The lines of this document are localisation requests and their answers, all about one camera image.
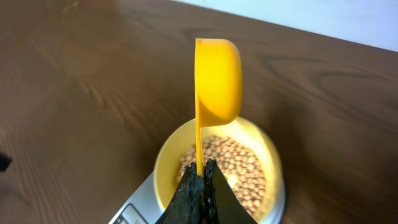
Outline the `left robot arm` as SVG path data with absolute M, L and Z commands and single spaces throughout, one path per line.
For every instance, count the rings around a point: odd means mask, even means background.
M 10 166 L 11 162 L 12 159 L 9 156 L 0 154 L 0 172 L 5 172 Z

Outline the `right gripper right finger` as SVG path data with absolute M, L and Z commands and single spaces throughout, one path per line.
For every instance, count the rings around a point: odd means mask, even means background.
M 240 204 L 217 161 L 213 159 L 209 159 L 205 166 L 203 205 L 206 223 L 257 224 Z

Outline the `yellow measuring scoop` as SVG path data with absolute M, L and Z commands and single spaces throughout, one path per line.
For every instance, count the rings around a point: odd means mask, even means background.
M 197 174 L 204 176 L 201 128 L 234 121 L 243 100 L 243 71 L 237 47 L 226 39 L 195 39 L 195 140 Z

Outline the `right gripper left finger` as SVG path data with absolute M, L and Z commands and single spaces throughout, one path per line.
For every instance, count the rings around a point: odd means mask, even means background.
M 197 175 L 197 165 L 192 162 L 185 172 L 169 205 L 156 224 L 200 224 L 202 198 L 205 189 L 203 177 Z

